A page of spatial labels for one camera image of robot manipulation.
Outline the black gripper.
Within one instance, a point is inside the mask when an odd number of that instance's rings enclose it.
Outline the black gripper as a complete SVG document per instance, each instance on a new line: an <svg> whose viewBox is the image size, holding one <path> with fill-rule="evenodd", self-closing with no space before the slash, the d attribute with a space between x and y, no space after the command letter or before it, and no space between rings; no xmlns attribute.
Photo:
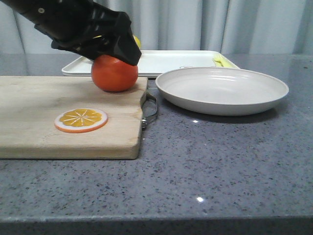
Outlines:
<svg viewBox="0 0 313 235"><path fill-rule="evenodd" d="M125 12L110 10L92 0L3 0L52 38L53 49L95 60L108 54L136 66L141 51ZM102 36L112 31L112 36Z"/></svg>

